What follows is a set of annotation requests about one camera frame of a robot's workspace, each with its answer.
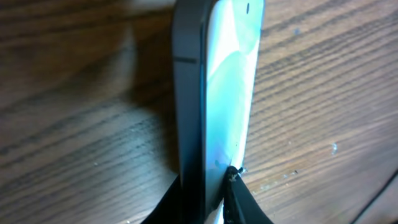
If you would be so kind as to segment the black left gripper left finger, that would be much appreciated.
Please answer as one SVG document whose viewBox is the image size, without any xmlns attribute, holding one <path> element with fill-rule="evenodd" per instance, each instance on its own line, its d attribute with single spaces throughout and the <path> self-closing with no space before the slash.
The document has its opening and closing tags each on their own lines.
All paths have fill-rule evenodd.
<svg viewBox="0 0 398 224">
<path fill-rule="evenodd" d="M 182 190 L 178 175 L 155 209 L 142 221 L 142 224 L 183 223 L 181 196 Z"/>
</svg>

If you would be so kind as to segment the blue Galaxy smartphone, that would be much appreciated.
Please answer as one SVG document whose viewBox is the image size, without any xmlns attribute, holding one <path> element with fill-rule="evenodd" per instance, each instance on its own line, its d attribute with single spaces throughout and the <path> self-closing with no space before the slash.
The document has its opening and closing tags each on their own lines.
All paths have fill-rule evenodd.
<svg viewBox="0 0 398 224">
<path fill-rule="evenodd" d="M 172 19 L 182 221 L 225 220 L 222 182 L 243 166 L 266 4 L 178 0 Z"/>
</svg>

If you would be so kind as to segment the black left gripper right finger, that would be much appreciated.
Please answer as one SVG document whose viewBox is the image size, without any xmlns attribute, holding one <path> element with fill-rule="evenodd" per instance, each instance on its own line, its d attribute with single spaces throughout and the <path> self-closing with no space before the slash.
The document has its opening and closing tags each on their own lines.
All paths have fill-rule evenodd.
<svg viewBox="0 0 398 224">
<path fill-rule="evenodd" d="M 261 210 L 241 178 L 243 168 L 229 166 L 223 182 L 225 224 L 273 224 Z"/>
</svg>

